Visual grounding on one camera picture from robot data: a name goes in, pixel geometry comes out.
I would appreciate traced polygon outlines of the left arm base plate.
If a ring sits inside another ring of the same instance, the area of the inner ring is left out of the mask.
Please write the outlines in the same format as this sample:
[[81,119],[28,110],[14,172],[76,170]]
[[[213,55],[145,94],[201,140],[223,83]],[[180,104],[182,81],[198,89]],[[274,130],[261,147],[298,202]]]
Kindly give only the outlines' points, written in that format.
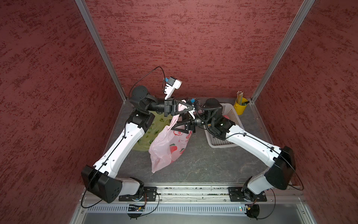
[[142,194],[119,196],[118,201],[133,202],[133,203],[155,202],[156,197],[157,197],[157,187],[144,187]]

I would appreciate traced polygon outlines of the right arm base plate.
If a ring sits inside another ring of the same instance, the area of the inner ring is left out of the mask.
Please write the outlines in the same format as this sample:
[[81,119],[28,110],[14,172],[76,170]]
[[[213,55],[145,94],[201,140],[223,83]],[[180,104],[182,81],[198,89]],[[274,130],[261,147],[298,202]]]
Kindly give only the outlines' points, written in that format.
[[231,202],[266,202],[267,198],[264,192],[254,194],[248,188],[244,187],[228,187],[228,195]]

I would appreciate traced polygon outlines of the pink plastic bag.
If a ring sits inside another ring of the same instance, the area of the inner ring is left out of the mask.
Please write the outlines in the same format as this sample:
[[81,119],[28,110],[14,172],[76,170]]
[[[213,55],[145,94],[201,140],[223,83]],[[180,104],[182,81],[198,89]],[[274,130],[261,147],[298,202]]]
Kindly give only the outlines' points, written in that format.
[[[173,116],[169,126],[166,126],[155,138],[149,148],[150,158],[152,162],[152,173],[155,173],[171,163],[175,162],[185,152],[190,133],[174,133],[171,128],[178,122],[179,115]],[[178,147],[177,154],[170,153],[170,145],[175,144]]]

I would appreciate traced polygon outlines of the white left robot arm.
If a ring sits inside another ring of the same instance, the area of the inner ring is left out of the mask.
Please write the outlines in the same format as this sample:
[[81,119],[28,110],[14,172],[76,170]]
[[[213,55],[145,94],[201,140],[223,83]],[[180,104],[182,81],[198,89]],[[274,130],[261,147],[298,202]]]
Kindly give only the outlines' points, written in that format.
[[120,136],[93,166],[87,165],[81,172],[87,192],[106,203],[115,201],[119,196],[143,195],[144,184],[140,180],[134,177],[118,178],[117,174],[135,144],[149,133],[156,114],[165,117],[171,115],[172,119],[150,144],[152,172],[168,166],[180,157],[195,131],[195,101],[173,98],[174,89],[167,85],[164,99],[151,95],[144,86],[134,89],[130,103],[135,109]]

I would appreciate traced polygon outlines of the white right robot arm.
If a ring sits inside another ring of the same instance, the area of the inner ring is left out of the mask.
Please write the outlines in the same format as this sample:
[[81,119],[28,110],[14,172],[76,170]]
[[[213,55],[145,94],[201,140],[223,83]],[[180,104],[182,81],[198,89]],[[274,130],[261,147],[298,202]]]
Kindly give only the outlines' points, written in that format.
[[293,150],[272,145],[246,132],[224,117],[222,109],[223,106],[214,98],[208,99],[204,105],[198,101],[174,100],[170,113],[181,116],[182,121],[177,122],[173,130],[189,133],[196,127],[203,127],[213,137],[234,143],[261,160],[267,168],[245,182],[240,193],[243,200],[256,201],[269,189],[286,190],[296,171]]

